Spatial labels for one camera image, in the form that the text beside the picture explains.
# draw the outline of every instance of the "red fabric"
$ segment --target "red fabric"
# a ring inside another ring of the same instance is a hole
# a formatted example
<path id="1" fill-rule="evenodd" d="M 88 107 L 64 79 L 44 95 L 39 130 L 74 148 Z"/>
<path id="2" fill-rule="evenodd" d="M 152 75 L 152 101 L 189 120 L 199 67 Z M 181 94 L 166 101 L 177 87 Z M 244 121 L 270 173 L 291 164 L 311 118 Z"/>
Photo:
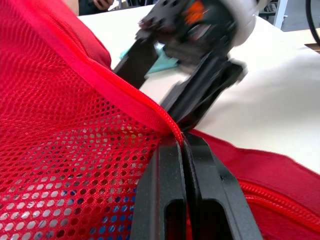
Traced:
<path id="1" fill-rule="evenodd" d="M 163 135 L 181 140 L 177 125 L 109 70 L 108 51 L 63 3 L 0 4 L 0 239 L 128 239 L 137 182 Z M 239 180 L 319 216 L 316 174 L 203 137 Z M 319 236 L 250 206 L 266 239 Z"/>
<path id="2" fill-rule="evenodd" d="M 212 152 L 241 182 L 250 182 L 281 194 L 302 209 L 314 214 L 314 223 L 320 229 L 320 176 L 297 164 L 290 158 L 251 149 L 241 149 L 223 140 L 199 131 L 193 134 L 205 139 Z M 252 203 L 243 189 L 255 220 L 266 240 L 320 239 L 320 231 L 306 227 L 303 220 L 293 221 L 270 208 Z"/>

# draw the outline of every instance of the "white table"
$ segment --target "white table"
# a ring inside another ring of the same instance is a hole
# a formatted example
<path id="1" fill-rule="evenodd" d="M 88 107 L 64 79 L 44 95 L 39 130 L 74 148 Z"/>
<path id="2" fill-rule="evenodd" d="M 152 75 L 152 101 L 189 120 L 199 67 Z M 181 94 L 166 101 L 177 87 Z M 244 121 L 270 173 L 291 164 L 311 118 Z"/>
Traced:
<path id="1" fill-rule="evenodd" d="M 115 67 L 150 9 L 80 19 L 109 50 Z M 320 173 L 320 55 L 259 17 L 249 39 L 230 54 L 247 64 L 248 74 L 223 92 L 196 128 L 237 147 L 287 155 Z M 186 77 L 177 69 L 154 73 L 141 91 L 159 103 Z"/>

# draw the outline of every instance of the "white robot part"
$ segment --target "white robot part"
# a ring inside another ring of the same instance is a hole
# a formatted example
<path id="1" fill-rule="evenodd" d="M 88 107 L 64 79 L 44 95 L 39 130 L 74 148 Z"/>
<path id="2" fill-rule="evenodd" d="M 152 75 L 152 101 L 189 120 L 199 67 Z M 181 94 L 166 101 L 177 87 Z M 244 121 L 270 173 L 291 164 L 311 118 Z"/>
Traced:
<path id="1" fill-rule="evenodd" d="M 228 8 L 237 23 L 233 46 L 239 46 L 248 39 L 255 28 L 257 2 L 255 0 L 221 0 L 221 2 Z"/>

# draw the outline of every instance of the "red mesh fabric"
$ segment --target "red mesh fabric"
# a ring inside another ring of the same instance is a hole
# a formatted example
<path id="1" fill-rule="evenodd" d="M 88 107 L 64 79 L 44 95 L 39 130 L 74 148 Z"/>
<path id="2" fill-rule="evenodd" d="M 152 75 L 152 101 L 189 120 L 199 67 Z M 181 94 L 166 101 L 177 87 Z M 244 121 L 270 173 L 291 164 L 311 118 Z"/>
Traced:
<path id="1" fill-rule="evenodd" d="M 128 239 L 160 133 L 93 89 L 9 1 L 0 15 L 0 239 Z"/>

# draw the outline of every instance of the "blue object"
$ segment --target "blue object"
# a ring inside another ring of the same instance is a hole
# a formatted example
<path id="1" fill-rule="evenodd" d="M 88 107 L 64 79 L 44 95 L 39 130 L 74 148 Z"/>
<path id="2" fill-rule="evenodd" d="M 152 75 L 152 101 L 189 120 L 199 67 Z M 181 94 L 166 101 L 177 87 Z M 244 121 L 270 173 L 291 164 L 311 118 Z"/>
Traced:
<path id="1" fill-rule="evenodd" d="M 152 68 L 150 68 L 150 70 L 148 71 L 148 74 L 156 73 L 156 72 L 163 71 L 166 69 L 172 69 L 172 68 L 175 68 L 178 66 L 177 59 L 169 58 L 166 56 L 166 54 L 163 50 L 163 47 L 164 47 L 163 44 L 158 43 L 154 47 L 155 47 L 156 52 L 159 55 L 159 58 L 154 63 Z M 120 59 L 123 59 L 127 52 L 128 52 L 128 50 L 121 53 Z"/>

